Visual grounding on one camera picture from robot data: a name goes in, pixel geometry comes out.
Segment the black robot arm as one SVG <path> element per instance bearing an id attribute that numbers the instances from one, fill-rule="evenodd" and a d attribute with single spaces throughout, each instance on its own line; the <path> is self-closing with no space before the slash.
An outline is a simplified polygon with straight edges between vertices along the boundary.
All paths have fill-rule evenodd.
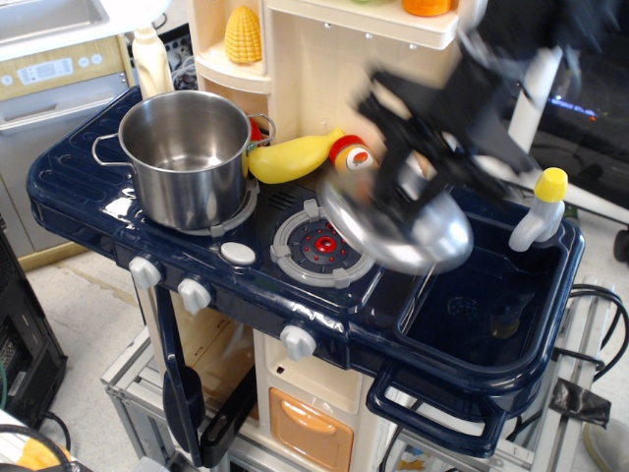
<path id="1" fill-rule="evenodd" d="M 461 58 L 442 88 L 431 88 L 382 68 L 370 79 L 399 98 L 411 115 L 402 118 L 370 94 L 358 106 L 385 138 L 373 197 L 400 219 L 411 219 L 448 185 L 466 185 L 493 202 L 505 188 L 476 162 L 489 156 L 515 174 L 537 165 L 502 124 L 509 101 L 525 86 L 539 52 L 559 49 L 573 74 L 577 54 L 600 49 L 601 39 L 618 26 L 616 1 L 490 1 L 480 22 L 458 35 Z M 418 197 L 402 200 L 402 165 L 418 151 L 437 175 Z"/>

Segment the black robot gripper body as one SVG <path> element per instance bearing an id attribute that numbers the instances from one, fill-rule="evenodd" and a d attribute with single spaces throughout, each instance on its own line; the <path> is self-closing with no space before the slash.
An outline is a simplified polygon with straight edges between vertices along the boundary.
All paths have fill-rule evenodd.
<path id="1" fill-rule="evenodd" d="M 370 71 L 370 80 L 399 98 L 410 116 L 402 118 L 370 93 L 358 106 L 383 134 L 404 131 L 412 151 L 436 159 L 439 151 L 462 151 L 470 156 L 470 182 L 487 197 L 501 197 L 504 187 L 476 162 L 478 155 L 494 157 L 517 174 L 536 168 L 535 160 L 519 147 L 502 124 L 515 85 L 476 63 L 461 63 L 443 88 L 431 88 L 383 68 Z"/>

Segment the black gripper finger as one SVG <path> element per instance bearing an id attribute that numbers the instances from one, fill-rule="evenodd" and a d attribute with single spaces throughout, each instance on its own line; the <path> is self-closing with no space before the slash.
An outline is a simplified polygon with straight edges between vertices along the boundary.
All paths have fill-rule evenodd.
<path id="1" fill-rule="evenodd" d="M 386 150 L 374 180 L 374 203 L 386 211 L 410 211 L 413 200 L 402 189 L 400 175 L 412 148 L 404 131 L 390 129 L 383 135 Z"/>
<path id="2" fill-rule="evenodd" d="M 414 157 L 428 181 L 412 204 L 412 213 L 418 214 L 440 193 L 448 192 L 455 186 L 466 186 L 470 182 L 472 161 L 462 151 L 439 151 L 436 159 L 430 160 L 426 152 L 415 150 Z"/>

